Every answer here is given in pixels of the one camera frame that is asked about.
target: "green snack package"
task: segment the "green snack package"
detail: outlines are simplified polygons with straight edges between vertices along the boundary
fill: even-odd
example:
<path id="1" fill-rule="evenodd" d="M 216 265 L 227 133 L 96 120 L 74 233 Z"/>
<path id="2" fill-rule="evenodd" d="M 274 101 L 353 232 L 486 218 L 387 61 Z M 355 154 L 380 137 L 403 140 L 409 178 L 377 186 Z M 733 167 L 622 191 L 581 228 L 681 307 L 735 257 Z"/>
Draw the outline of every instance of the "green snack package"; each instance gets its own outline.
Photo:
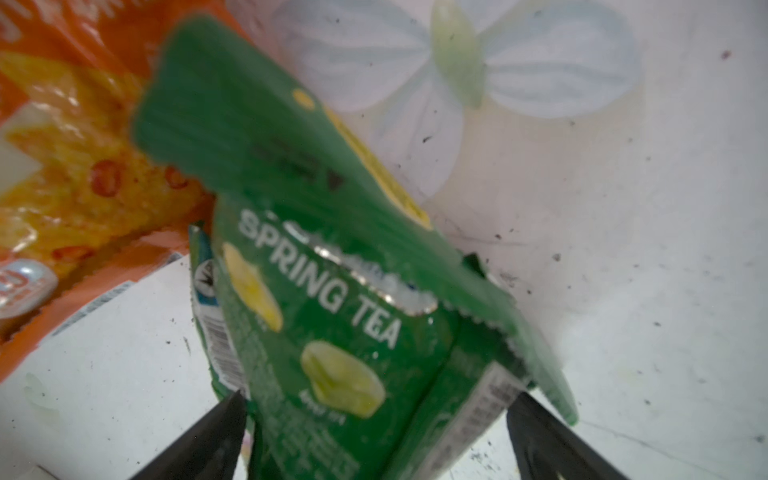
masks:
<path id="1" fill-rule="evenodd" d="M 237 34 L 182 24 L 133 135 L 218 195 L 193 301 L 214 388 L 250 400 L 251 478 L 435 478 L 533 386 L 576 422 L 514 299 Z"/>

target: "black and white circular logo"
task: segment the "black and white circular logo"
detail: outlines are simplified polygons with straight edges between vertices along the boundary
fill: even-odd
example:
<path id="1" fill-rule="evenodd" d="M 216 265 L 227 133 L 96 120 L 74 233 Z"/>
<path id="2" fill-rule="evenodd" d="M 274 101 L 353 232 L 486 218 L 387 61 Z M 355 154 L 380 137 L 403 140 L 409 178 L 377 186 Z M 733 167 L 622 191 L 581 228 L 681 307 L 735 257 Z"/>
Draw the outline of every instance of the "black and white circular logo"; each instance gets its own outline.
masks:
<path id="1" fill-rule="evenodd" d="M 194 289 L 202 296 L 215 297 L 214 288 L 214 261 L 205 260 L 194 271 Z"/>

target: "yellow chip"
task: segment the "yellow chip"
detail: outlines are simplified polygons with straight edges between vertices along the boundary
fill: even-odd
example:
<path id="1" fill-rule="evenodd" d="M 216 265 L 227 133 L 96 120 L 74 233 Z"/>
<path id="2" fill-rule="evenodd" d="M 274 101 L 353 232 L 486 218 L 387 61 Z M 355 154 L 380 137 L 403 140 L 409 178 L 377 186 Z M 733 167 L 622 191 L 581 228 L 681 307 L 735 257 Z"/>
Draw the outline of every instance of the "yellow chip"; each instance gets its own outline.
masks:
<path id="1" fill-rule="evenodd" d="M 384 385 L 370 367 L 328 342 L 307 343 L 301 368 L 310 378 L 317 401 L 332 409 L 367 419 L 386 398 Z"/>
<path id="2" fill-rule="evenodd" d="M 261 279 L 258 267 L 248 263 L 231 243 L 225 243 L 223 251 L 230 282 L 237 296 L 249 309 L 260 316 L 272 331 L 282 330 L 283 314 L 270 289 Z"/>

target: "orange snack package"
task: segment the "orange snack package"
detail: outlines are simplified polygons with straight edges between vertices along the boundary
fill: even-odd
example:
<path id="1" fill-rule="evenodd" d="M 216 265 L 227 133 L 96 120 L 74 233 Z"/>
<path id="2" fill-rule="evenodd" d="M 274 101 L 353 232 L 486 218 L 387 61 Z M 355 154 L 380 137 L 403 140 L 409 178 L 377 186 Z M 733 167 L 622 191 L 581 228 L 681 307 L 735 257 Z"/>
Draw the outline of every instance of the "orange snack package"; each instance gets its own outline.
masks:
<path id="1" fill-rule="evenodd" d="M 162 41 L 197 11 L 237 29 L 223 0 L 0 2 L 0 348 L 46 300 L 210 201 L 128 139 Z"/>

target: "yellow dot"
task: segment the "yellow dot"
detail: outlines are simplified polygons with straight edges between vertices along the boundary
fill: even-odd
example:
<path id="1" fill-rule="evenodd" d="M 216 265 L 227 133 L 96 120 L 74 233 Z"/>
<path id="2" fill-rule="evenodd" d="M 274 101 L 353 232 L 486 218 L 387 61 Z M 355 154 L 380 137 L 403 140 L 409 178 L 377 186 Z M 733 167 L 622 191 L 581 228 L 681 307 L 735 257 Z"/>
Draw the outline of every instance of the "yellow dot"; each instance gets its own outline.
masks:
<path id="1" fill-rule="evenodd" d="M 315 109 L 315 101 L 310 97 L 310 94 L 306 93 L 301 88 L 293 89 L 293 100 L 301 105 L 304 110 L 312 111 Z"/>

